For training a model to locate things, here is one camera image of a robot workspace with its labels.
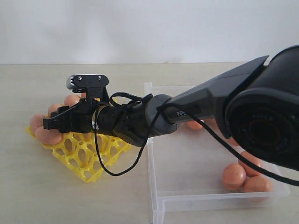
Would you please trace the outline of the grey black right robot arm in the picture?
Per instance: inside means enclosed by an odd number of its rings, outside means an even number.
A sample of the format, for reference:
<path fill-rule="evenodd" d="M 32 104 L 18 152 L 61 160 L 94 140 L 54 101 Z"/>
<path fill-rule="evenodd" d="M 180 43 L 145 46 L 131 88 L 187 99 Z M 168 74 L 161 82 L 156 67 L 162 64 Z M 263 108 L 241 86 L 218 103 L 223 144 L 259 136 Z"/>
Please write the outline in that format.
<path fill-rule="evenodd" d="M 173 133 L 194 119 L 213 118 L 222 133 L 250 154 L 285 168 L 299 168 L 299 48 L 262 56 L 175 97 L 165 94 L 113 101 L 104 75 L 72 75 L 67 88 L 84 92 L 74 106 L 59 107 L 43 127 L 61 133 L 96 132 L 140 147 L 147 138 Z"/>

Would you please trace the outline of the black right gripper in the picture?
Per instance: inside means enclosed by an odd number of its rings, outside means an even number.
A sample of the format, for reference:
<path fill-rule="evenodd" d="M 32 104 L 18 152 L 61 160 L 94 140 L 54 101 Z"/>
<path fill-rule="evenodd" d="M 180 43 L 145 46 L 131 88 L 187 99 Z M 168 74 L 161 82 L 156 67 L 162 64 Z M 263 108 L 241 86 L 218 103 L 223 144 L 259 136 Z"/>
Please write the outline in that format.
<path fill-rule="evenodd" d="M 108 129 L 99 125 L 96 119 L 96 109 L 98 106 L 109 106 L 109 103 L 97 100 L 80 101 L 73 106 L 59 107 L 56 112 L 52 112 L 50 118 L 43 119 L 43 127 L 47 130 L 58 130 L 60 133 L 100 133 L 110 134 Z"/>

